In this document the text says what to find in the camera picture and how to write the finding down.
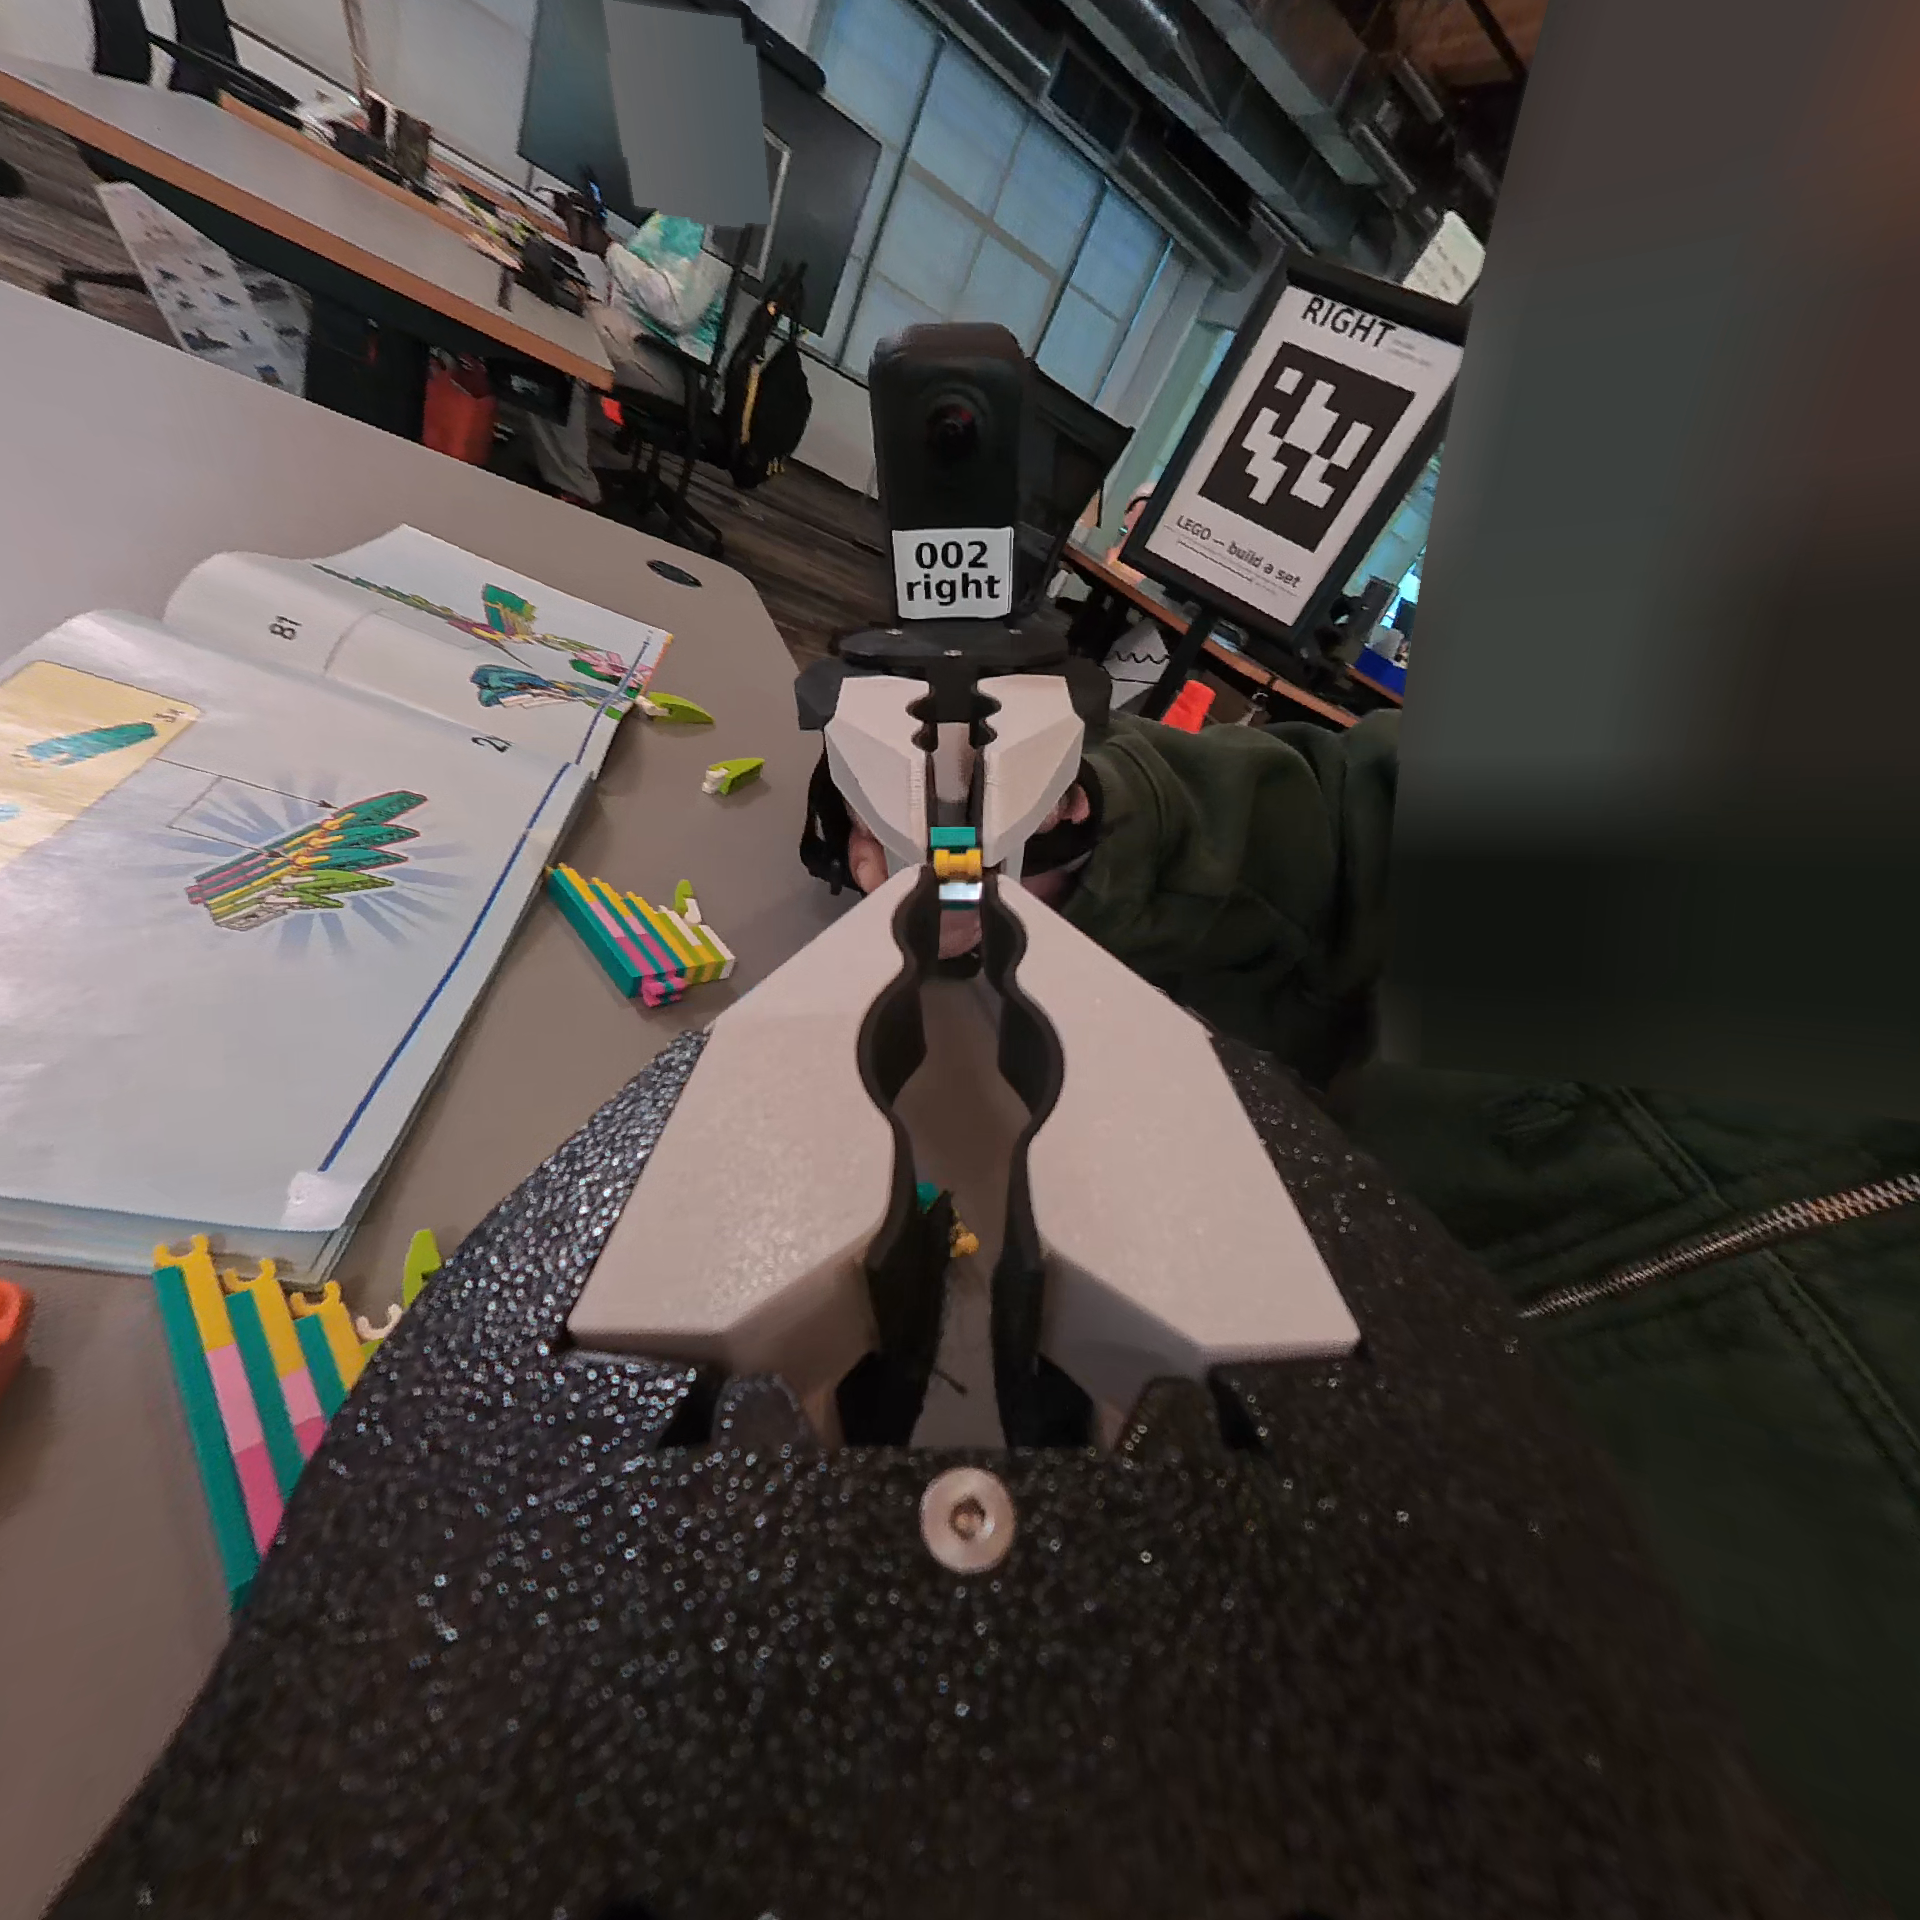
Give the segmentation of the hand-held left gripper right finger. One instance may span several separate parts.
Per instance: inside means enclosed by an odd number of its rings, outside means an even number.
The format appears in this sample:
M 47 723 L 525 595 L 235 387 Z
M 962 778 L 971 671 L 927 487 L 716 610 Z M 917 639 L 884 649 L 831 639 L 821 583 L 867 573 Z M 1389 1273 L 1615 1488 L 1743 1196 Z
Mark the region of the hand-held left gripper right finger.
M 1011 1449 L 1084 1448 L 1158 1379 L 1346 1355 L 1361 1333 L 1206 1028 L 1017 882 L 982 968 L 1019 1095 L 993 1273 Z

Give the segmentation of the striped lego assembly with pink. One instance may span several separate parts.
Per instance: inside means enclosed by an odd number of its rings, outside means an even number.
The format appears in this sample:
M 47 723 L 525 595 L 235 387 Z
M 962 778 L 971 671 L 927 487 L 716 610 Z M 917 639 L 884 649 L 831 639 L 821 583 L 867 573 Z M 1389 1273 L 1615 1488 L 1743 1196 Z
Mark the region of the striped lego assembly with pink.
M 646 904 L 557 861 L 547 868 L 543 889 L 621 996 L 649 1011 L 737 969 L 733 952 L 703 922 L 689 880 L 679 882 L 671 904 Z

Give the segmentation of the dark green jacket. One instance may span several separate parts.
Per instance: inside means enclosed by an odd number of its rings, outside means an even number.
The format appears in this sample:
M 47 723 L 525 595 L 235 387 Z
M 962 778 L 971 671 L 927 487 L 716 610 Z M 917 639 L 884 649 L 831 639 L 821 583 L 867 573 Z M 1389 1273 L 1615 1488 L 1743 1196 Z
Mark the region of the dark green jacket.
M 1916 1916 L 1916 1120 L 1388 1065 L 1331 1107 L 1510 1293 L 1778 1792 Z

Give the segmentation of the lego instruction booklet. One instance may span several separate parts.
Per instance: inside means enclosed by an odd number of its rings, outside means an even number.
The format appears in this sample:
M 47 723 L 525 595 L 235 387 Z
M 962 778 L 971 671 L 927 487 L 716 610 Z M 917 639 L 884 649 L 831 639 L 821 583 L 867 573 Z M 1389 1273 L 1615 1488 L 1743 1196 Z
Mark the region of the lego instruction booklet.
M 3 1244 L 327 1271 L 669 634 L 412 527 L 3 687 Z

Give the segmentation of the long grey table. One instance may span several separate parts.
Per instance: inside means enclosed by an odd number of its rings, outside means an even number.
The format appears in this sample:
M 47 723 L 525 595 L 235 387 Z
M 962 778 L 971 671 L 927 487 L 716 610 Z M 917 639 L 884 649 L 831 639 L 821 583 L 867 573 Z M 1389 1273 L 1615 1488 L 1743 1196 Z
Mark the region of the long grey table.
M 615 385 L 594 324 L 525 291 L 462 225 L 273 119 L 186 93 L 4 55 L 4 106 L 109 156 L 230 252 L 357 313 L 475 357 L 515 357 L 596 392 Z

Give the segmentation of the black backpack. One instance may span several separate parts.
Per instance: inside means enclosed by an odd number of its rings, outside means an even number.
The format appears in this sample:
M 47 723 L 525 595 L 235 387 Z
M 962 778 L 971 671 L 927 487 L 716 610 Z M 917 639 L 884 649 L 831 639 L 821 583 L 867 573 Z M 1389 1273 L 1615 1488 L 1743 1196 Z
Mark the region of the black backpack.
M 801 351 L 805 268 L 785 271 L 758 298 L 727 360 L 724 464 L 738 489 L 756 489 L 797 450 L 812 412 Z

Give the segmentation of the black white tag sign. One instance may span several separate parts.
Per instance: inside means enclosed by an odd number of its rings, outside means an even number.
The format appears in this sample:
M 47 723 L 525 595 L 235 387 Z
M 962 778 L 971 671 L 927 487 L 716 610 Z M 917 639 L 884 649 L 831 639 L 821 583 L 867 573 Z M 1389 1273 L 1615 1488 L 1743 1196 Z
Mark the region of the black white tag sign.
M 1271 649 L 1326 620 L 1443 439 L 1469 313 L 1283 257 L 1119 551 L 1196 603 L 1142 715 L 1164 717 L 1220 618 Z

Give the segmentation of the long striped lego assembly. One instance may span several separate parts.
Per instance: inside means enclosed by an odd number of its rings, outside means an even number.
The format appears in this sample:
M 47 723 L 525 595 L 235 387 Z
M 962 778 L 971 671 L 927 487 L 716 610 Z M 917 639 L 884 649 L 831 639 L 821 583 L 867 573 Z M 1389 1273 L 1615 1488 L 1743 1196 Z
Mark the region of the long striped lego assembly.
M 219 1271 L 203 1236 L 181 1253 L 158 1245 L 150 1284 L 235 1611 L 305 1465 L 398 1315 L 372 1329 L 350 1317 L 337 1283 L 286 1283 L 274 1261 L 250 1277 Z

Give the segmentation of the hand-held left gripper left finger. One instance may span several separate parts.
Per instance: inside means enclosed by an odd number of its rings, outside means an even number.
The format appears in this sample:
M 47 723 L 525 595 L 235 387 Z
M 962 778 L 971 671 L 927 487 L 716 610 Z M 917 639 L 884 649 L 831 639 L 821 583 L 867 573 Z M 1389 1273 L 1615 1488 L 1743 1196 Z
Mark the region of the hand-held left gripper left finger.
M 727 1008 L 566 1319 L 577 1346 L 777 1376 L 855 1448 L 910 1441 L 946 1258 L 897 1114 L 925 1058 L 930 868 Z

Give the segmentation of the white printed box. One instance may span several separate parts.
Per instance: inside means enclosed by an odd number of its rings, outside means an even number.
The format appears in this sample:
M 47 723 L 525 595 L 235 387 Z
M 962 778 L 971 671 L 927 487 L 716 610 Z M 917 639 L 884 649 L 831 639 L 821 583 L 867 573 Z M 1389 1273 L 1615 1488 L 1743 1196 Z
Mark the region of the white printed box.
M 228 255 L 133 184 L 98 184 L 97 193 L 186 352 L 305 396 L 308 293 Z

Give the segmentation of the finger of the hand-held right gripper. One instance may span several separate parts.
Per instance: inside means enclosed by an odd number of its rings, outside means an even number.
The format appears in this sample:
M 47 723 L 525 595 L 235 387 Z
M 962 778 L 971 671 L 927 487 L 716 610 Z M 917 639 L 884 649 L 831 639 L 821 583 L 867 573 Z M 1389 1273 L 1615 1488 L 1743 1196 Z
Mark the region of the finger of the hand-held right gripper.
M 977 829 L 982 865 L 1007 880 L 1026 841 L 1077 779 L 1085 728 L 1065 679 L 979 679 Z
M 879 885 L 890 874 L 927 861 L 935 794 L 930 747 L 922 743 L 930 699 L 924 679 L 843 679 L 826 728 L 831 785 L 858 832 L 849 843 L 855 872 L 862 848 L 879 848 L 878 876 L 855 874 L 853 885 Z

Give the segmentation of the white plastic bag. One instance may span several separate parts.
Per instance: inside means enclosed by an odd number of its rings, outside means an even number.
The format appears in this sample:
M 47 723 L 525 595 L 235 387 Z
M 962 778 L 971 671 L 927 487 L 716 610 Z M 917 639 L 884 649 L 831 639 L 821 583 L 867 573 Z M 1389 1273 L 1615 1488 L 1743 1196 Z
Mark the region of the white plastic bag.
M 706 233 L 703 225 L 654 210 L 607 249 L 615 299 L 643 329 L 701 362 L 713 360 L 731 281 Z

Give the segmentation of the wooden edged table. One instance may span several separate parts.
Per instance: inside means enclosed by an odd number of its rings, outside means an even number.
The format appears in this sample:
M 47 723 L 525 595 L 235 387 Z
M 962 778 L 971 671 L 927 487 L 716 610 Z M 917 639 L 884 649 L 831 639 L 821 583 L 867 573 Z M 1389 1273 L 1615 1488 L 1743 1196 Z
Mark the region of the wooden edged table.
M 1106 668 L 1115 707 L 1140 711 L 1167 671 L 1167 656 L 1196 612 L 1145 577 L 1117 564 L 1073 538 L 1063 551 L 1063 577 L 1084 587 L 1084 599 L 1063 607 L 1073 645 Z M 1386 671 L 1361 661 L 1302 663 L 1257 641 L 1227 618 L 1215 618 L 1203 649 L 1188 661 L 1187 681 L 1233 689 L 1238 707 L 1223 699 L 1220 723 L 1252 725 L 1266 717 L 1310 717 L 1348 730 L 1364 714 L 1396 711 L 1402 693 L 1386 684 Z

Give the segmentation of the dark monitor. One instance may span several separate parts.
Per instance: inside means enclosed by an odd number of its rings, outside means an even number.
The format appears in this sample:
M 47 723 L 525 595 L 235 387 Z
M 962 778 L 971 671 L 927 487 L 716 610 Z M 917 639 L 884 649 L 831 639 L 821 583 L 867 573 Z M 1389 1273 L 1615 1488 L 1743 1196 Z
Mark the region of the dark monitor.
M 758 63 L 766 221 L 747 233 L 743 281 L 801 268 L 803 327 L 823 337 L 874 187 L 879 145 L 826 98 L 826 73 L 745 4 L 542 3 L 521 98 L 518 156 L 607 217 L 700 219 L 668 187 L 693 186 L 700 55 L 717 20 Z

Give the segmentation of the red bag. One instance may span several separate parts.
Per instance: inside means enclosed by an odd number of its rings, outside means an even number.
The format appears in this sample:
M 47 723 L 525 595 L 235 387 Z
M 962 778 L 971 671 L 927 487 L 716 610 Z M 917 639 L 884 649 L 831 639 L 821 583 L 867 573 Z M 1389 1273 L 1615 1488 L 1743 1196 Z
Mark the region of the red bag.
M 451 460 L 486 467 L 495 439 L 495 396 L 479 357 L 428 354 L 421 443 Z

